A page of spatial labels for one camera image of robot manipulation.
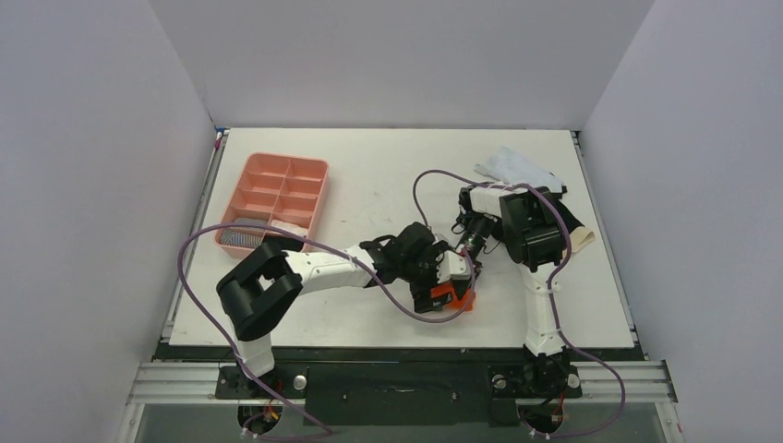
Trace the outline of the orange underwear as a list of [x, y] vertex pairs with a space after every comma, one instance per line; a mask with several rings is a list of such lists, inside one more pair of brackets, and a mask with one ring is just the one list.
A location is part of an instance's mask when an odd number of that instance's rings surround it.
[[447, 281], [430, 290], [432, 306], [437, 310], [443, 309], [473, 309], [472, 298], [475, 296], [470, 281]]

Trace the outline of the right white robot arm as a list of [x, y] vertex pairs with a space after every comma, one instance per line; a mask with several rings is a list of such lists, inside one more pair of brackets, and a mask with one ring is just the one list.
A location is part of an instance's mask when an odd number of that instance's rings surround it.
[[465, 186], [458, 205], [455, 224], [463, 228], [458, 249], [476, 261], [493, 237], [522, 274], [526, 320], [519, 384], [535, 397], [561, 394], [568, 384], [569, 360], [553, 297], [558, 290], [555, 276], [569, 249], [557, 197], [545, 186]]

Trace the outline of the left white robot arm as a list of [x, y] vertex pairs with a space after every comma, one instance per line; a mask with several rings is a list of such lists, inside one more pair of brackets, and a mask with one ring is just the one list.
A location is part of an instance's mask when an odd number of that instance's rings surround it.
[[440, 294], [439, 287], [468, 281], [471, 274], [464, 257], [419, 222], [397, 235], [334, 251], [302, 252], [262, 244], [216, 286], [234, 328], [239, 384], [254, 397], [272, 391], [276, 374], [271, 332], [300, 295], [404, 281], [414, 299], [431, 298], [441, 307], [452, 297]]

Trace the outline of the black underwear beige waistband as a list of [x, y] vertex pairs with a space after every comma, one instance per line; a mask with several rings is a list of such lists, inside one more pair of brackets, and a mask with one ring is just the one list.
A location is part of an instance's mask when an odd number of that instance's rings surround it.
[[579, 221], [560, 200], [555, 201], [555, 207], [568, 229], [573, 254], [595, 242], [595, 233]]

